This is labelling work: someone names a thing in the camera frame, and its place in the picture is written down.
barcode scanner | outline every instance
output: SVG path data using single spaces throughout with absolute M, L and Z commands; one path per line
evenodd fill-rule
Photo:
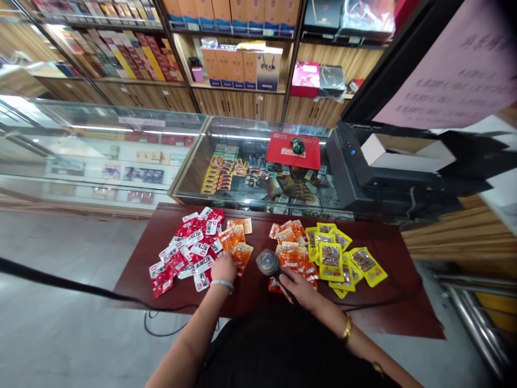
M 280 282 L 280 275 L 284 274 L 285 276 L 289 277 L 289 274 L 284 272 L 282 270 L 282 267 L 280 266 L 280 259 L 278 256 L 273 252 L 272 250 L 265 249 L 262 251 L 260 255 L 257 257 L 257 265 L 260 269 L 260 272 L 262 272 L 266 276 L 272 276 L 275 278 L 275 280 L 282 285 L 285 292 L 289 295 L 289 297 L 292 300 L 292 304 L 299 306 L 298 301 L 296 300 L 295 296 L 292 294 L 291 291 L 289 291 L 287 288 L 284 287 L 282 282 Z

red box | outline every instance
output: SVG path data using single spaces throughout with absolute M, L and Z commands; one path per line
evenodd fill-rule
M 292 75 L 291 95 L 315 98 L 319 91 L 319 63 L 296 62 Z

white box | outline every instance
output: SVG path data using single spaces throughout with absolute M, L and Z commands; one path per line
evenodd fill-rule
M 436 172 L 456 160 L 440 140 L 415 137 L 372 134 L 361 151 L 369 166 L 395 170 Z

wooden cabinet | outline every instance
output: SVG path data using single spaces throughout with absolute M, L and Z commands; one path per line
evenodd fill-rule
M 99 89 L 116 106 L 195 113 L 186 88 L 96 82 Z
M 255 92 L 195 89 L 201 113 L 238 119 L 279 122 L 284 96 Z
M 107 105 L 104 98 L 88 83 L 82 80 L 36 77 L 56 97 L 63 101 L 86 102 Z
M 338 103 L 320 99 L 315 102 L 307 97 L 290 97 L 285 122 L 317 127 L 334 128 L 349 100 Z

orange box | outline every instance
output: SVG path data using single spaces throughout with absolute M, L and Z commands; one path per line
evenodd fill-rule
M 243 51 L 245 89 L 257 89 L 257 53 Z
M 285 1 L 265 0 L 264 29 L 272 30 L 273 35 L 280 34 L 280 20 L 282 19 L 282 5 Z
M 219 68 L 217 65 L 217 57 L 215 56 L 214 47 L 202 47 L 203 60 L 205 61 L 206 74 L 210 80 L 210 85 L 221 87 L 221 77 L 219 76 Z
M 232 9 L 233 31 L 236 33 L 248 33 L 246 1 L 248 0 L 230 0 L 230 7 Z
M 215 49 L 215 57 L 217 58 L 217 68 L 219 70 L 221 86 L 233 88 L 233 74 L 232 71 L 230 71 L 232 61 L 231 48 L 231 46 L 218 46 Z
M 264 2 L 265 0 L 246 0 L 250 34 L 262 35 L 264 33 Z
M 229 0 L 212 0 L 214 7 L 215 25 L 218 31 L 232 31 L 232 14 L 230 13 Z
M 212 0 L 195 0 L 198 10 L 199 24 L 203 31 L 215 31 L 214 9 Z
M 295 33 L 298 21 L 300 0 L 282 1 L 282 16 L 280 18 L 280 35 L 291 37 Z
M 181 13 L 183 14 L 183 19 L 185 20 L 185 24 L 189 30 L 196 29 L 195 26 L 190 26 L 189 24 L 195 24 L 197 29 L 199 29 L 199 18 L 198 11 L 195 8 L 195 1 L 192 0 L 178 0 L 179 8 L 181 9 Z
M 244 64 L 242 51 L 230 51 L 230 72 L 232 75 L 233 87 L 244 89 Z

